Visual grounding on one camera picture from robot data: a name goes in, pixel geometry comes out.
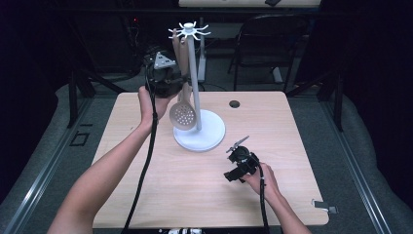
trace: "gray carpet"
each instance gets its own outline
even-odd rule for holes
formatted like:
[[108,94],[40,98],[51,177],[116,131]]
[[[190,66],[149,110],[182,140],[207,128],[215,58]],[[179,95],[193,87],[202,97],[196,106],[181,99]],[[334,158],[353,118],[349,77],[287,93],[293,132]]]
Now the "gray carpet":
[[[219,42],[215,42],[208,51],[206,81],[200,90],[223,92],[232,90],[232,74],[226,74],[229,55],[232,51],[227,48],[222,49],[219,46]],[[268,79],[265,72],[262,74],[263,80]],[[247,83],[256,76],[256,72],[245,72],[243,82]],[[141,84],[141,77],[116,84],[134,92],[136,87]],[[65,147],[61,149],[62,159],[58,162],[55,174],[38,203],[34,204],[32,214],[29,214],[29,218],[21,224],[20,233],[45,233],[68,189],[91,164],[115,100],[111,91],[99,84],[94,84],[94,86],[98,92],[94,99],[79,97],[79,100],[88,107],[85,110],[85,115],[71,130],[67,141],[64,142]],[[239,86],[240,90],[280,90],[281,88],[280,85]],[[313,233],[377,233],[357,190],[354,178],[349,173],[346,154],[337,138],[334,126],[329,124],[328,118],[330,116],[322,108],[323,103],[319,103],[315,97],[316,91],[317,88],[311,89],[304,95],[292,97],[288,101],[318,181],[321,195],[329,205],[338,208],[339,214],[331,214],[330,221],[324,226],[310,228]],[[69,115],[67,87],[58,91],[57,95],[59,96],[59,107],[51,126],[45,132],[12,192],[1,204],[1,233],[5,232],[36,176],[56,153],[59,142],[67,134],[65,129]],[[343,128],[343,134],[352,148],[392,232],[412,233],[412,211],[393,194],[376,169],[374,149],[368,132],[359,119],[356,109],[346,98],[343,108]],[[85,144],[76,146],[76,144],[84,142],[85,135],[88,135]],[[119,231],[108,229],[96,230],[95,232],[120,233]],[[273,232],[280,233],[280,230],[274,228]]]

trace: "chair leg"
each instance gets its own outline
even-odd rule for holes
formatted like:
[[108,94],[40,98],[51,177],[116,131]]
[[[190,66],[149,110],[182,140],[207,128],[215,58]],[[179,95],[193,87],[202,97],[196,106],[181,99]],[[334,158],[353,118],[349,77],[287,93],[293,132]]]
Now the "chair leg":
[[292,65],[290,65],[290,66],[288,67],[288,71],[286,72],[284,87],[282,88],[282,91],[283,91],[284,93],[286,92],[286,87],[288,87],[289,76],[290,76],[290,74],[291,74],[291,68],[292,68]]
[[237,90],[237,81],[238,81],[238,64],[235,63],[235,72],[234,72],[234,91]]
[[235,57],[231,58],[230,67],[228,67],[227,74],[229,74],[231,72],[232,64],[234,63],[234,58]]

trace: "black cable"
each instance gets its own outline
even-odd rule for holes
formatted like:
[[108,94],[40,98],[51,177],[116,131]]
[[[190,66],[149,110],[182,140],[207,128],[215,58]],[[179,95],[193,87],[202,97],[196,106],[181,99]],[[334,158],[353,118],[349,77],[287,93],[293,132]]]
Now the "black cable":
[[259,202],[261,205],[261,215],[262,215],[262,221],[264,223],[264,231],[266,234],[270,234],[270,227],[268,225],[268,219],[267,219],[267,213],[265,211],[265,197],[264,197],[264,190],[265,190],[265,178],[264,178],[264,172],[262,171],[262,167],[261,164],[255,160],[253,157],[251,157],[250,155],[246,155],[245,156],[249,157],[250,159],[252,159],[253,161],[255,161],[258,165],[258,170],[260,173],[260,186],[259,186]]
[[[146,82],[148,82],[147,74],[146,74],[147,68],[148,67],[146,65],[146,67],[145,67]],[[146,171],[148,170],[149,164],[151,162],[152,152],[153,152],[154,144],[155,144],[155,136],[156,136],[156,131],[157,131],[158,120],[159,119],[158,119],[158,113],[156,112],[155,91],[152,91],[150,89],[149,85],[148,85],[148,87],[149,87],[149,96],[151,98],[152,109],[153,109],[152,129],[151,129],[151,138],[150,138],[150,141],[149,141],[148,155],[146,157],[146,161],[145,161],[145,165],[143,166],[142,173],[140,174],[139,184],[138,184],[137,189],[136,189],[136,194],[134,196],[133,203],[131,205],[131,210],[130,210],[130,213],[128,215],[128,219],[125,223],[124,229],[122,230],[122,234],[127,234],[128,233],[128,229],[129,229],[129,226],[131,224],[131,218],[132,218],[133,212],[136,208],[137,200],[139,199],[140,190],[142,189],[143,180],[145,179]]]

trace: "camera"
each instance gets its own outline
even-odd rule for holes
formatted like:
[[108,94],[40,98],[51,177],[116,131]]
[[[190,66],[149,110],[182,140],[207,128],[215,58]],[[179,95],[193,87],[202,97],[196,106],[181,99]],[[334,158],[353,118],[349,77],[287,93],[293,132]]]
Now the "camera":
[[182,77],[172,54],[159,51],[144,57],[146,69],[146,90],[154,92],[158,98],[177,94],[188,77]]
[[230,150],[232,150],[233,152],[228,157],[228,159],[232,163],[237,162],[237,167],[231,172],[225,173],[224,175],[230,182],[236,179],[244,182],[241,177],[246,174],[253,175],[259,165],[259,159],[254,153],[249,152],[246,147],[238,146],[237,143],[234,145],[234,147],[231,147]]

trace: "dark background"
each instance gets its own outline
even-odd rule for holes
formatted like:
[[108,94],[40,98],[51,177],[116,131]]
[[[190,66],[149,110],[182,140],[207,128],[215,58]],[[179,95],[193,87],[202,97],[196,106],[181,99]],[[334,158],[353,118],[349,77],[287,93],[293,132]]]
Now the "dark background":
[[[49,4],[34,0],[0,3],[1,201],[48,127],[57,105],[55,91],[67,84],[74,67],[131,73],[140,67],[139,55],[144,47],[135,47],[125,31],[125,23],[133,19],[78,18],[74,25],[78,26],[79,35],[66,19],[45,13]],[[98,4],[119,7],[109,0]],[[140,1],[135,7],[144,4]],[[407,0],[323,0],[321,12],[356,12],[363,17],[357,23],[317,20],[296,81],[315,79],[345,58],[346,69],[342,72],[345,95],[354,102],[371,134],[377,166],[394,193],[413,208],[410,92],[413,9],[410,5]],[[176,1],[162,6],[175,7]],[[144,19],[139,22],[143,25],[142,32],[152,38],[165,38],[161,35],[166,32],[151,31],[150,27],[144,27],[145,23],[150,22]],[[148,40],[145,38],[145,43],[152,43]],[[153,43],[163,44],[156,39]]]

